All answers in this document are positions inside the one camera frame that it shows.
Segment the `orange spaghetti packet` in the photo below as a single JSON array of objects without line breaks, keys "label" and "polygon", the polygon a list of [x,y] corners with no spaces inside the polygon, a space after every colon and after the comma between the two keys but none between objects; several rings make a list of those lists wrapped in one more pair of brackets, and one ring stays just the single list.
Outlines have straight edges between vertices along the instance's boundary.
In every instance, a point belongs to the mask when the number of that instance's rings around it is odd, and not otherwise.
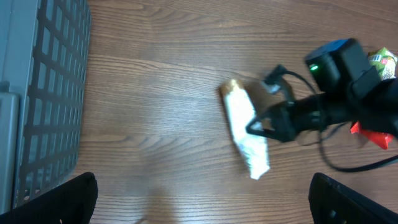
[{"label": "orange spaghetti packet", "polygon": [[384,150],[387,150],[389,148],[389,143],[394,138],[391,134],[363,129],[359,122],[355,122],[352,125],[352,127],[350,128],[350,133],[358,134],[362,142],[367,143],[371,141],[372,143]]}]

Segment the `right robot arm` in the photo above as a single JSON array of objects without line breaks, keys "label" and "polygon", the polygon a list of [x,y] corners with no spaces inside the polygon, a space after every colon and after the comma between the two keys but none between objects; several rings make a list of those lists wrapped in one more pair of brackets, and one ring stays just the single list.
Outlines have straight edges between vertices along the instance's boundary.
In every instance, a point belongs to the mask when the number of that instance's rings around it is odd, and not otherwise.
[{"label": "right robot arm", "polygon": [[302,76],[276,66],[262,83],[270,94],[281,91],[285,100],[253,118],[246,126],[249,134],[289,142],[302,131],[359,122],[364,129],[397,136],[397,80],[380,78],[358,40],[334,40],[304,61],[320,92],[296,99],[284,75]]}]

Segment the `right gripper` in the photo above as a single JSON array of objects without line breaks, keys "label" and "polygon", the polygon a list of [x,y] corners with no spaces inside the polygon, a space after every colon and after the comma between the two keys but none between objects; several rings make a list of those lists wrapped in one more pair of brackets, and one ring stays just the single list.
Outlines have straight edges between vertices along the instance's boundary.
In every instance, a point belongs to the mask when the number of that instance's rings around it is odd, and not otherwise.
[{"label": "right gripper", "polygon": [[332,124],[351,121],[351,111],[344,100],[323,93],[280,102],[256,115],[246,126],[246,132],[260,137],[289,142],[302,131],[324,130]]}]

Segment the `white tube with gold cap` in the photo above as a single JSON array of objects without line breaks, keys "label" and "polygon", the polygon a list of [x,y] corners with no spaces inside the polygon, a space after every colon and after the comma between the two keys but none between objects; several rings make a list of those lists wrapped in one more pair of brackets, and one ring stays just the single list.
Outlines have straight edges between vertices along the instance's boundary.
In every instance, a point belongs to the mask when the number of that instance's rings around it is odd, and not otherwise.
[{"label": "white tube with gold cap", "polygon": [[248,168],[251,179],[259,180],[270,170],[268,143],[262,136],[249,134],[246,126],[256,110],[241,80],[230,79],[220,86],[232,140]]}]

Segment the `green snack packet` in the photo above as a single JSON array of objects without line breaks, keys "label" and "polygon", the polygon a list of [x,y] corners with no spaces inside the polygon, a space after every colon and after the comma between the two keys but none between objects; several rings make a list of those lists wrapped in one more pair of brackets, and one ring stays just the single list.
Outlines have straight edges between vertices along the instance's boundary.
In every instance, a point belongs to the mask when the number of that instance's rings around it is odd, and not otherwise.
[{"label": "green snack packet", "polygon": [[381,80],[396,78],[397,56],[387,48],[368,53],[368,60],[375,66]]}]

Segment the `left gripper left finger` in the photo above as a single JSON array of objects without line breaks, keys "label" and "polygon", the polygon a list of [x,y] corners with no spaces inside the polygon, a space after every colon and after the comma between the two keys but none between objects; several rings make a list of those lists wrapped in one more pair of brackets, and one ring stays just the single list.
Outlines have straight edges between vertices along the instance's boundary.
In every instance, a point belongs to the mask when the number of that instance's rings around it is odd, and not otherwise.
[{"label": "left gripper left finger", "polygon": [[89,223],[98,198],[94,173],[85,172],[1,215],[1,224]]}]

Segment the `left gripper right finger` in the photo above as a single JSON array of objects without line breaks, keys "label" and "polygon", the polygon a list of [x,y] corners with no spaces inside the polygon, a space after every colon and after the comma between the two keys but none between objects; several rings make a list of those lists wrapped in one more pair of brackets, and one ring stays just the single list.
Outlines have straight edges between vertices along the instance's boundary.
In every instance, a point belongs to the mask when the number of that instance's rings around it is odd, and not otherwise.
[{"label": "left gripper right finger", "polygon": [[316,224],[397,224],[395,212],[320,172],[312,178],[308,201]]}]

